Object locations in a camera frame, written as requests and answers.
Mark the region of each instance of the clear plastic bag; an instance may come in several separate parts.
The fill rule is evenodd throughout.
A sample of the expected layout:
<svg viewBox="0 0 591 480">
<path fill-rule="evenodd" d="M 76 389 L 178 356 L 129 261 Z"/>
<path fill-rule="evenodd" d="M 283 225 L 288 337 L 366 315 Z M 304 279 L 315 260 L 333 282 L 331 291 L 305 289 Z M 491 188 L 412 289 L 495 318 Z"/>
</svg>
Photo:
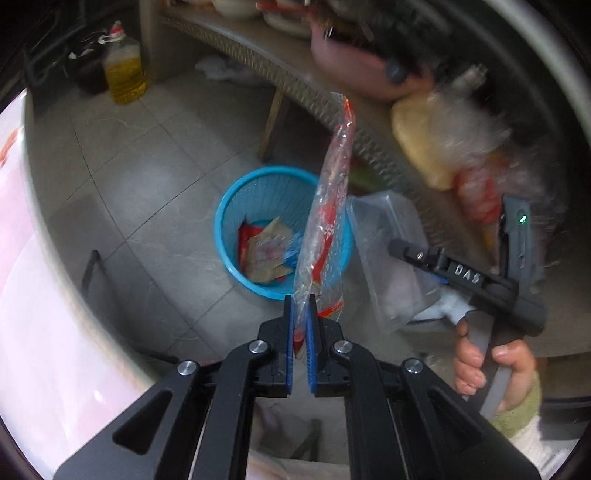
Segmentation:
<svg viewBox="0 0 591 480">
<path fill-rule="evenodd" d="M 310 294 L 316 296 L 320 316 L 338 319 L 343 309 L 342 236 L 349 162 L 355 134 L 355 114 L 346 97 L 334 95 L 342 105 L 343 121 L 335 129 L 324 158 L 295 270 L 296 354 L 306 339 L 306 315 Z"/>
<path fill-rule="evenodd" d="M 449 168 L 474 168 L 511 136 L 500 118 L 492 117 L 474 101 L 452 90 L 429 98 L 435 103 L 430 130 Z"/>
</svg>

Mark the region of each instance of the plastic bag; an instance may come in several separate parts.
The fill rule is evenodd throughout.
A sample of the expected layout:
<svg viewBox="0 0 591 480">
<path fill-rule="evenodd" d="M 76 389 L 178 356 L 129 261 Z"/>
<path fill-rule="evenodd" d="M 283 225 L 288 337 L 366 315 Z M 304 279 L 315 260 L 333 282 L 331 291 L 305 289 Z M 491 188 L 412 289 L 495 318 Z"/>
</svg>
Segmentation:
<svg viewBox="0 0 591 480">
<path fill-rule="evenodd" d="M 231 82 L 249 87 L 268 86 L 269 83 L 260 78 L 253 70 L 246 65 L 220 55 L 208 55 L 195 64 L 195 70 L 205 74 L 208 80 L 218 82 Z"/>
<path fill-rule="evenodd" d="M 436 107 L 430 130 L 441 160 L 454 171 L 484 164 L 487 155 L 511 136 L 500 118 L 492 117 L 474 101 L 451 90 L 429 98 Z"/>
<path fill-rule="evenodd" d="M 346 97 L 334 95 L 342 105 L 343 122 L 335 129 L 324 158 L 295 271 L 296 354 L 306 339 L 306 315 L 310 294 L 316 296 L 319 316 L 338 319 L 343 309 L 341 240 L 345 221 L 349 162 L 355 134 L 355 114 Z"/>
</svg>

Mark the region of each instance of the red plastic bag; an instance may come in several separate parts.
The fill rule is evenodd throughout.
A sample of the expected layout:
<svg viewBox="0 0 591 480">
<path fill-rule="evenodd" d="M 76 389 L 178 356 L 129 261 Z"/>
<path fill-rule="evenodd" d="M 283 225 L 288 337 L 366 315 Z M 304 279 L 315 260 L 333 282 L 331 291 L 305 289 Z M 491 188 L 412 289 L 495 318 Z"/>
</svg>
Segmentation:
<svg viewBox="0 0 591 480">
<path fill-rule="evenodd" d="M 320 316 L 338 319 L 343 309 L 342 235 L 346 215 L 349 162 L 355 134 L 355 114 L 346 97 L 337 97 L 343 108 L 343 121 L 335 129 L 324 158 L 295 271 L 296 354 L 306 339 L 306 316 L 310 294 L 316 296 Z"/>
</svg>

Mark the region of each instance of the green sleeve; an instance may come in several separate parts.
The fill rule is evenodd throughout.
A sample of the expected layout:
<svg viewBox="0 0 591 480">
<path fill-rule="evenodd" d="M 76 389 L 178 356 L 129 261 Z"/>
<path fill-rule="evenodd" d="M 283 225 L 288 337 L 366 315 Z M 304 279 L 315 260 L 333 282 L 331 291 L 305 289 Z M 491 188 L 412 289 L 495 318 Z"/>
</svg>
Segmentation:
<svg viewBox="0 0 591 480">
<path fill-rule="evenodd" d="M 513 410 L 497 414 L 491 423 L 506 438 L 510 439 L 539 412 L 541 403 L 542 389 L 540 387 L 540 378 L 536 372 L 534 384 L 524 401 Z"/>
</svg>

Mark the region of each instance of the black metal bracket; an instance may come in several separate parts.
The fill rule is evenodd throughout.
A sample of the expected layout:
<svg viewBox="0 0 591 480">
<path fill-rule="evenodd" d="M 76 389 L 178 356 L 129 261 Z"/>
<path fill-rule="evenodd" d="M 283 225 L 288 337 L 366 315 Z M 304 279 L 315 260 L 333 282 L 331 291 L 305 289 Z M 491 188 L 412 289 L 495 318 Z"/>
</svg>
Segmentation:
<svg viewBox="0 0 591 480">
<path fill-rule="evenodd" d="M 521 452 L 420 360 L 400 367 L 379 362 L 313 308 L 310 322 L 311 389 L 316 397 L 344 398 L 352 479 L 540 478 Z"/>
<path fill-rule="evenodd" d="M 291 392 L 291 301 L 216 364 L 185 360 L 56 472 L 56 480 L 237 480 L 255 397 Z"/>
<path fill-rule="evenodd" d="M 318 318 L 310 299 L 309 379 L 343 397 L 351 478 L 539 479 L 536 468 L 417 359 L 378 362 Z M 56 480 L 241 480 L 256 397 L 291 392 L 291 299 L 283 317 L 216 364 L 185 360 L 59 467 Z"/>
</svg>

